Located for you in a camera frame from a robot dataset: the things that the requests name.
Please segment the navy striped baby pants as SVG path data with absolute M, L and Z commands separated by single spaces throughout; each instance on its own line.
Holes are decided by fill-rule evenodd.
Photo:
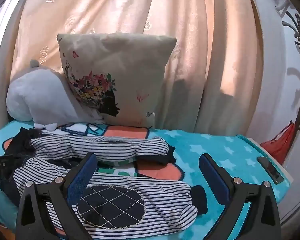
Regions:
M 202 185 L 179 170 L 179 148 L 160 135 L 49 134 L 21 128 L 4 142 L 10 163 L 1 187 L 18 204 L 26 183 L 43 185 L 66 175 L 88 153 L 98 168 L 74 213 L 93 239 L 138 239 L 185 235 L 207 214 Z

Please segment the black phone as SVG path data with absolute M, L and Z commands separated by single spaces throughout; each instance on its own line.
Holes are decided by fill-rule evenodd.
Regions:
M 275 185 L 278 185 L 284 181 L 283 176 L 281 176 L 275 166 L 266 157 L 257 157 L 257 161 L 267 172 Z

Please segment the teal cartoon fleece blanket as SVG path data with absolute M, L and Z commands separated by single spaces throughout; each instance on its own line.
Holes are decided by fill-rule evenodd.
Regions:
M 238 135 L 235 137 L 216 136 L 208 134 L 187 133 L 182 130 L 142 129 L 120 127 L 91 123 L 77 123 L 62 126 L 54 131 L 55 134 L 109 136 L 151 139 L 161 137 L 175 147 L 176 163 L 156 172 L 145 171 L 143 165 L 128 164 L 121 168 L 99 169 L 100 172 L 123 176 L 137 176 L 154 173 L 157 176 L 169 175 L 171 179 L 180 179 L 191 186 L 202 185 L 207 195 L 208 213 L 200 216 L 188 229 L 157 239 L 203 239 L 212 228 L 224 207 L 217 202 L 206 180 L 199 169 L 199 158 L 208 153 L 216 164 L 232 177 L 239 177 L 245 183 L 260 185 L 267 180 L 271 183 L 276 201 L 279 203 L 289 190 L 292 183 L 286 170 L 267 154 L 260 145 L 250 139 Z M 278 185 L 272 181 L 267 172 L 257 161 L 257 157 L 266 157 L 283 176 L 284 181 Z

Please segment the red bag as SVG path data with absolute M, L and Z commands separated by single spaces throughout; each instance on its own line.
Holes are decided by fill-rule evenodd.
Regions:
M 290 123 L 273 139 L 261 143 L 261 147 L 263 147 L 279 164 L 283 164 L 288 154 L 294 131 L 295 124 L 290 121 Z

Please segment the grey plush toy cushion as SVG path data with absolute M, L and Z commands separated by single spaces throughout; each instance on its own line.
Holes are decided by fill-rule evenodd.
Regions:
M 18 121 L 33 121 L 36 129 L 55 130 L 71 123 L 104 124 L 97 110 L 81 104 L 72 93 L 65 76 L 37 60 L 12 78 L 6 107 Z

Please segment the peach star-embroidered curtain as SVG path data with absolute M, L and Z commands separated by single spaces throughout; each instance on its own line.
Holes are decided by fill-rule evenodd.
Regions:
M 7 0 L 0 127 L 109 124 L 252 136 L 279 98 L 271 0 Z

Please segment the beige floral print pillow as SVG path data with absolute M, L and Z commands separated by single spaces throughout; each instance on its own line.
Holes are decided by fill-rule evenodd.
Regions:
M 58 34 L 74 96 L 111 125 L 152 127 L 177 39 L 147 34 Z

